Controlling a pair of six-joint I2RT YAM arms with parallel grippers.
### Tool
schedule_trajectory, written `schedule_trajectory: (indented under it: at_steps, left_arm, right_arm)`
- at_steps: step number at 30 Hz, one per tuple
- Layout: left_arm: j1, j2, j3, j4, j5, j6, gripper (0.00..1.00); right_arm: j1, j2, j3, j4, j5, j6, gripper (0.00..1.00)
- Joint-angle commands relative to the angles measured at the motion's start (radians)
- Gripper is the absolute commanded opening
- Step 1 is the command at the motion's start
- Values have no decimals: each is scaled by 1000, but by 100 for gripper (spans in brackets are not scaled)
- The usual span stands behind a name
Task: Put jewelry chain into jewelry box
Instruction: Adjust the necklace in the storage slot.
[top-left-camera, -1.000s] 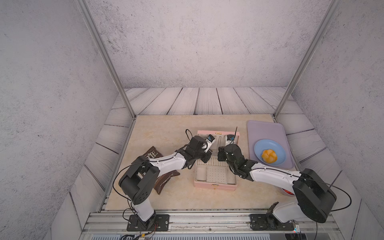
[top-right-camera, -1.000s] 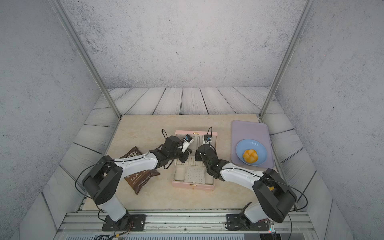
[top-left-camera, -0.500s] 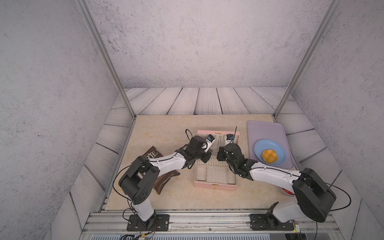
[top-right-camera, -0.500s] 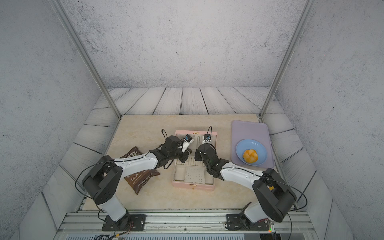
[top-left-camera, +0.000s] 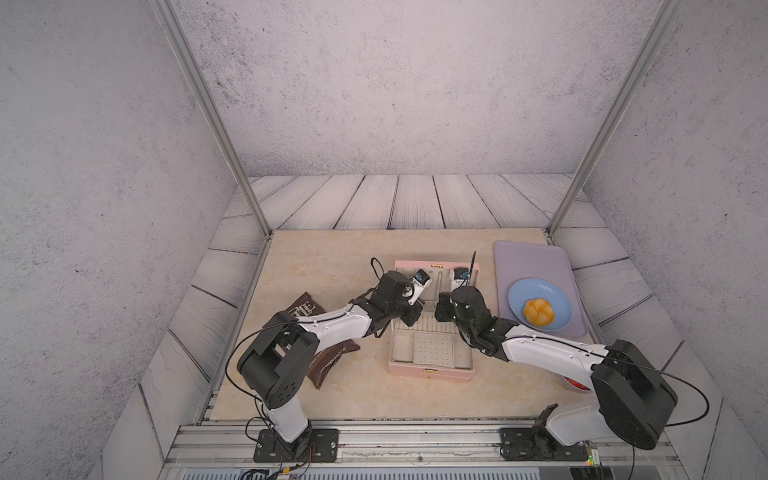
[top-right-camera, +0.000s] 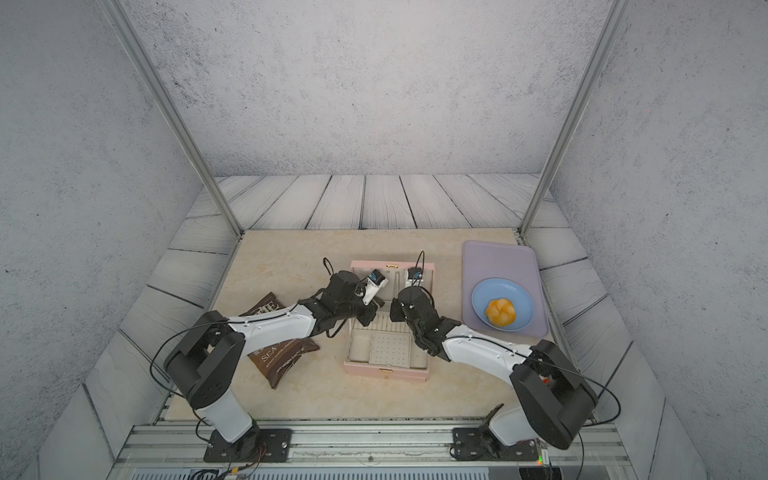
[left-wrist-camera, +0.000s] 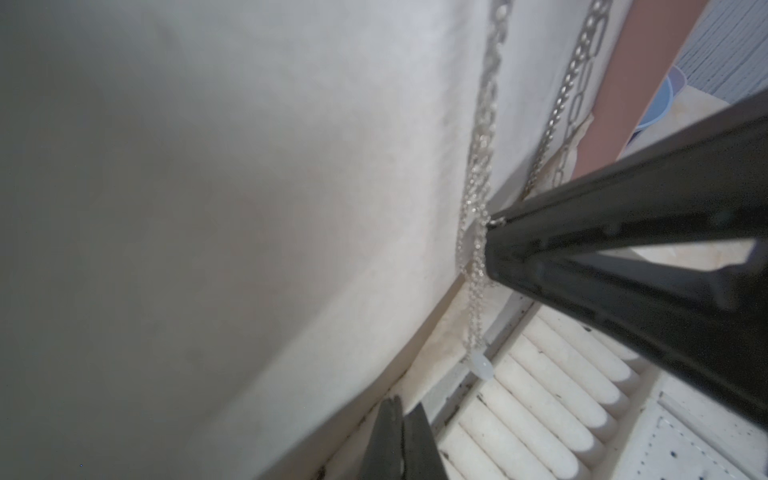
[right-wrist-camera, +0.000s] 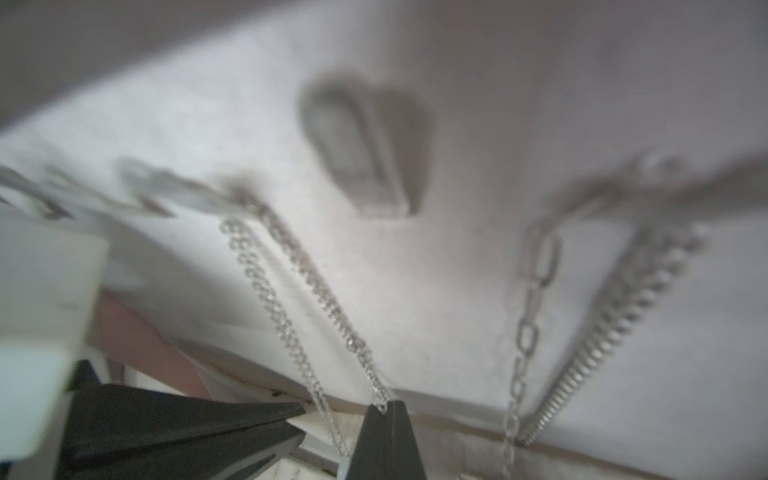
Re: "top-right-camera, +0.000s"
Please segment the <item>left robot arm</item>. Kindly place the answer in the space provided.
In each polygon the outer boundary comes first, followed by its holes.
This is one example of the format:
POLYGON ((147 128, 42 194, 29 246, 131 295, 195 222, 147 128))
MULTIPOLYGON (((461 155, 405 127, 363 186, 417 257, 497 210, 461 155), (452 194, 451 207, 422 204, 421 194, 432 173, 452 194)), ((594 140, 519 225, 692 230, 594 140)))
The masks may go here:
POLYGON ((163 368, 190 407, 214 427, 212 439, 233 445, 258 431, 231 388, 240 360, 284 341, 320 334, 331 338, 336 325, 349 319, 369 325, 383 305, 376 296, 387 284, 377 270, 363 279, 341 270, 326 287, 291 307, 241 317, 209 311, 176 334, 180 341, 163 368))

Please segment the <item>pink jewelry box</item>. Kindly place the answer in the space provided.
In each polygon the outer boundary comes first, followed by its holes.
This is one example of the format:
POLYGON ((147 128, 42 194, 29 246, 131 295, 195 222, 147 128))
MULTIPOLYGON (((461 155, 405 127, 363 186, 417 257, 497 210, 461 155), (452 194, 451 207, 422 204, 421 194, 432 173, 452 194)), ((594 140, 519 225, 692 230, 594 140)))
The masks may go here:
POLYGON ((405 289, 407 269, 422 267, 424 277, 420 287, 430 291, 434 284, 435 267, 421 261, 374 261, 354 260, 350 270, 362 279, 372 270, 380 270, 388 284, 377 297, 384 301, 374 321, 367 327, 354 322, 349 327, 347 353, 344 369, 349 375, 380 379, 425 382, 429 378, 429 356, 413 339, 413 333, 406 323, 390 320, 391 300, 405 289))

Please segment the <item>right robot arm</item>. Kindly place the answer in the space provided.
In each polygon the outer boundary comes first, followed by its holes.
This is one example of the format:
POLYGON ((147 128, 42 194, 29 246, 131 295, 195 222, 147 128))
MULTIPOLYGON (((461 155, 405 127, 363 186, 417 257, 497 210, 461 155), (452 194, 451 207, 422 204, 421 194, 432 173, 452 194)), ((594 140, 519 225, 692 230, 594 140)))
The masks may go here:
POLYGON ((499 458, 511 447, 539 439, 566 450, 597 406, 598 398, 553 342, 503 343, 438 314, 431 294, 407 287, 393 298, 390 320, 410 328, 428 355, 469 365, 510 385, 516 406, 495 407, 477 428, 484 454, 499 458))

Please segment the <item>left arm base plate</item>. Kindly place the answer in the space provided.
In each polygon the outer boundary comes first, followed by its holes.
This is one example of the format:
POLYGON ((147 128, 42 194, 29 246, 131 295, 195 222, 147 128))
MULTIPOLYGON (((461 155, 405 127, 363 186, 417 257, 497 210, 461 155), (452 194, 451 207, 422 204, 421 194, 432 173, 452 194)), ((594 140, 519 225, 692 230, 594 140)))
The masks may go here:
POLYGON ((284 463, 288 460, 293 431, 287 428, 252 427, 239 440, 227 442, 214 430, 203 456, 205 463, 284 463))

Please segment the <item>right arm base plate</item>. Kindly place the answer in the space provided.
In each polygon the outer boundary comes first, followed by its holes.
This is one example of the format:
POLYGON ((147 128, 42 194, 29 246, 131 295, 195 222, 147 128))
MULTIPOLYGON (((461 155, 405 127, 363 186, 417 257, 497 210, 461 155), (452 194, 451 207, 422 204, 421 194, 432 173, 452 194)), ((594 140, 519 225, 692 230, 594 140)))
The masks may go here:
POLYGON ((540 452, 535 440, 525 440, 505 446, 489 430, 480 427, 459 427, 452 430, 449 454, 457 461, 518 461, 538 462, 540 452))

